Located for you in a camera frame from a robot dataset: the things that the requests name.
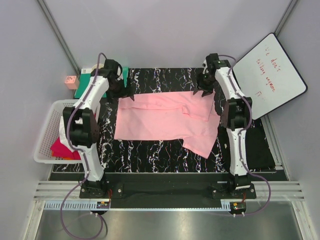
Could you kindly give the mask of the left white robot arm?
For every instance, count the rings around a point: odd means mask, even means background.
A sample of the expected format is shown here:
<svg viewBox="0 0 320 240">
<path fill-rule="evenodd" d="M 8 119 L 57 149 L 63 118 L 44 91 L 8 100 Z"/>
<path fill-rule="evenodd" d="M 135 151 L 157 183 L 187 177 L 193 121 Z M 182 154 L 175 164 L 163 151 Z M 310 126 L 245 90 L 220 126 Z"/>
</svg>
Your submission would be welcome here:
<svg viewBox="0 0 320 240">
<path fill-rule="evenodd" d="M 96 67 L 91 72 L 88 86 L 81 97 L 72 107 L 65 107 L 62 111 L 67 143 L 79 154 L 85 171 L 81 190 L 97 198 L 103 198 L 108 193 L 97 150 L 100 139 L 97 117 L 103 95 L 109 101 L 134 99 L 131 85 L 124 80 L 123 67 L 113 59 L 106 59 L 103 67 Z"/>
</svg>

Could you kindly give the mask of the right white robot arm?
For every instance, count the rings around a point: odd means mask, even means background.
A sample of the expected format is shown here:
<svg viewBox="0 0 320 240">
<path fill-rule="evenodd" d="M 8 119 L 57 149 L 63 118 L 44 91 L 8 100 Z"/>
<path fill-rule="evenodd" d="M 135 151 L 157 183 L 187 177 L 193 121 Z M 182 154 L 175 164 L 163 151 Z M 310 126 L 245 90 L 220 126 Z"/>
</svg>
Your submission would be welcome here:
<svg viewBox="0 0 320 240">
<path fill-rule="evenodd" d="M 227 192 L 232 198 L 239 198 L 250 190 L 249 168 L 246 155 L 246 133 L 252 124 L 252 99 L 246 97 L 238 85 L 227 59 L 220 59 L 218 53 L 205 57 L 203 70 L 196 78 L 193 94 L 202 92 L 206 97 L 214 92 L 218 83 L 225 97 L 221 114 L 221 124 L 226 129 L 229 149 L 230 168 Z"/>
</svg>

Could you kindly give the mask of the pink t shirt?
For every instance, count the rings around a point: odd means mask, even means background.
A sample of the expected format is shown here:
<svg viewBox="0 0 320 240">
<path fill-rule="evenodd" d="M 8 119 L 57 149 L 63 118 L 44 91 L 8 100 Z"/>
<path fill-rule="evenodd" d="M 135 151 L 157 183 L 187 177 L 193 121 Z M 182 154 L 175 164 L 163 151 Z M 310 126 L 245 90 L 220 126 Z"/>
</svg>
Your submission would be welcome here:
<svg viewBox="0 0 320 240">
<path fill-rule="evenodd" d="M 191 91 L 136 94 L 118 102 L 114 139 L 171 141 L 208 158 L 218 136 L 215 95 Z"/>
</svg>

